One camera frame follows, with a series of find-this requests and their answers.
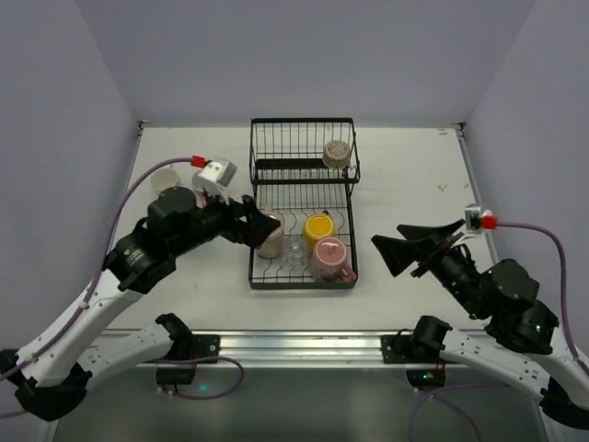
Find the pink floral mug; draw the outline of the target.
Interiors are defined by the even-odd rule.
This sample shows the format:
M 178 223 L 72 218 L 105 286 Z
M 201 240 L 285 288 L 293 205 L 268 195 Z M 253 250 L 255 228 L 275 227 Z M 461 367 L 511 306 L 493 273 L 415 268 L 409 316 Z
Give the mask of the pink floral mug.
M 311 274 L 319 282 L 352 283 L 357 274 L 349 264 L 346 245 L 335 237 L 320 239 L 314 246 L 311 256 Z

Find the white ceramic mug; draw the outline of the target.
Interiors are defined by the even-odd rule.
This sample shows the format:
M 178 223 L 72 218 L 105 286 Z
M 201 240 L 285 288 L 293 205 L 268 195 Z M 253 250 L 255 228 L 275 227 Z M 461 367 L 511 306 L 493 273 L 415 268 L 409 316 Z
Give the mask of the white ceramic mug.
M 150 179 L 151 189 L 155 194 L 175 187 L 181 187 L 179 174 L 173 168 L 161 168 L 153 172 Z

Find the salmon floral mug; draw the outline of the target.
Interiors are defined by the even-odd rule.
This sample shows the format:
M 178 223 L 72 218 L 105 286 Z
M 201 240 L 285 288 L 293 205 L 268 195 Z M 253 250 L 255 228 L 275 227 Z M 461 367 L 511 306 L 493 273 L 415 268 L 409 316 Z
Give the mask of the salmon floral mug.
M 193 186 L 192 190 L 195 194 L 196 205 L 199 208 L 204 208 L 207 205 L 206 191 L 202 187 L 199 187 L 199 186 Z

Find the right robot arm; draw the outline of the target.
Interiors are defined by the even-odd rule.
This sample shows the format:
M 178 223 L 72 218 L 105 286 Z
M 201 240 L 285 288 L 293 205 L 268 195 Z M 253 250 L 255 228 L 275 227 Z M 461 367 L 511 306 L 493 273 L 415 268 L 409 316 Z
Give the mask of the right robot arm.
M 500 226 L 490 213 L 441 227 L 398 226 L 400 238 L 371 241 L 393 276 L 411 264 L 412 276 L 431 273 L 473 320 L 486 320 L 487 345 L 431 315 L 412 333 L 385 338 L 392 353 L 422 363 L 447 361 L 475 368 L 528 394 L 553 421 L 588 427 L 588 359 L 572 342 L 564 315 L 537 298 L 539 283 L 513 259 L 481 272 L 466 244 L 469 233 Z

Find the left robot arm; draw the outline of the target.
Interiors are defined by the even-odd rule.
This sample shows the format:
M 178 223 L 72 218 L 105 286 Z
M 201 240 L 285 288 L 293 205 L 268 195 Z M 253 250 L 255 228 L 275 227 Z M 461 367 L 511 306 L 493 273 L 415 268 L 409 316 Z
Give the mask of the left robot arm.
M 186 188 L 163 191 L 133 232 L 106 256 L 99 277 L 33 342 L 1 353 L 1 377 L 16 386 L 22 409 L 58 420 L 75 409 L 100 381 L 152 360 L 185 360 L 193 351 L 189 327 L 176 315 L 114 343 L 92 343 L 125 309 L 176 270 L 176 259 L 217 237 L 257 248 L 278 229 L 245 195 L 212 199 L 204 208 Z

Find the iridescent pink mug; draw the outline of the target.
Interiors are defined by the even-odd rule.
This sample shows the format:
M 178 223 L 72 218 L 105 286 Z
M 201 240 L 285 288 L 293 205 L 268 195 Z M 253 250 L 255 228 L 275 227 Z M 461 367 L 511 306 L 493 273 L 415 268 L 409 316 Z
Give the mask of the iridescent pink mug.
M 266 240 L 256 249 L 259 257 L 262 259 L 276 259 L 283 254 L 284 244 L 284 218 L 278 212 L 275 212 L 270 204 L 267 204 L 262 213 L 270 218 L 277 220 L 280 225 L 275 229 Z

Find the clear glass cup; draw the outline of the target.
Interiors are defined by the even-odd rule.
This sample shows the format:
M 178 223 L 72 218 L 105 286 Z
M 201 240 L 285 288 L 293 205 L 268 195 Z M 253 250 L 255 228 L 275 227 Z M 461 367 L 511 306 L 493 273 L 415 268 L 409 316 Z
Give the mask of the clear glass cup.
M 308 247 L 302 236 L 288 236 L 283 252 L 285 264 L 292 271 L 302 272 L 308 266 Z

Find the yellow mug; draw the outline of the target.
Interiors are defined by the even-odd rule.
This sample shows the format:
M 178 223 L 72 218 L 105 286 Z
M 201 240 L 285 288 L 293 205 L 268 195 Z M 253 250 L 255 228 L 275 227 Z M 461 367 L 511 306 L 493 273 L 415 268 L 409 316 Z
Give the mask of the yellow mug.
M 306 218 L 303 224 L 303 238 L 308 249 L 312 251 L 318 241 L 335 234 L 335 222 L 329 213 L 314 213 Z

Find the beige speckled cup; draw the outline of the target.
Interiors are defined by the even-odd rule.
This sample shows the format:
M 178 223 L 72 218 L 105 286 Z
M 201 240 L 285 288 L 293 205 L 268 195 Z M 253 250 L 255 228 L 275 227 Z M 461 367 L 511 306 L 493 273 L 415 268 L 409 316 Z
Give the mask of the beige speckled cup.
M 330 169 L 344 169 L 350 165 L 350 146 L 341 140 L 331 140 L 324 146 L 322 161 Z

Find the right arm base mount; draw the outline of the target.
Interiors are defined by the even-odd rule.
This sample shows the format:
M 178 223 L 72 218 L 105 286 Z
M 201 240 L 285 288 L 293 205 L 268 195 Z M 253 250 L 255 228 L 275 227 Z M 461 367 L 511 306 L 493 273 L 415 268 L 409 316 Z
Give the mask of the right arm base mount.
M 409 329 L 381 335 L 380 351 L 384 364 L 404 366 L 405 377 L 415 390 L 437 390 L 446 385 L 447 361 L 439 352 L 414 343 Z

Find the aluminium mounting rail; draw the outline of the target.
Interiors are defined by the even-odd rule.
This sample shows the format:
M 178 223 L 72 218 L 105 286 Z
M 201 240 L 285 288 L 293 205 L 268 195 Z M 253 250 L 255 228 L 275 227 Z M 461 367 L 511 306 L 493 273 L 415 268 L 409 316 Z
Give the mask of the aluminium mounting rail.
M 48 351 L 48 367 L 54 379 L 65 378 L 80 368 L 93 379 L 116 375 L 145 363 L 180 365 L 182 361 L 166 363 L 163 357 L 174 344 L 180 344 L 194 333 L 168 331 L 151 324 L 120 339 L 91 347 L 91 338 L 67 338 Z M 282 366 L 371 366 L 383 363 L 380 337 L 328 335 L 246 335 L 221 336 L 218 356 L 236 359 L 240 363 L 268 363 Z M 203 363 L 193 359 L 187 364 Z

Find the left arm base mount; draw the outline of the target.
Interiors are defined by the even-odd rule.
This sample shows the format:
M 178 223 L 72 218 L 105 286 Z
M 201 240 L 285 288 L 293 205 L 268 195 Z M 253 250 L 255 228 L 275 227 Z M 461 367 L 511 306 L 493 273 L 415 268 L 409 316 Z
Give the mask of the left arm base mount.
M 193 334 L 180 344 L 174 344 L 163 361 L 182 361 L 172 368 L 159 367 L 156 370 L 156 384 L 162 389 L 172 388 L 179 392 L 179 387 L 188 386 L 196 378 L 197 366 L 187 364 L 193 359 L 204 359 L 205 365 L 216 364 L 213 356 L 219 355 L 221 337 L 218 334 Z

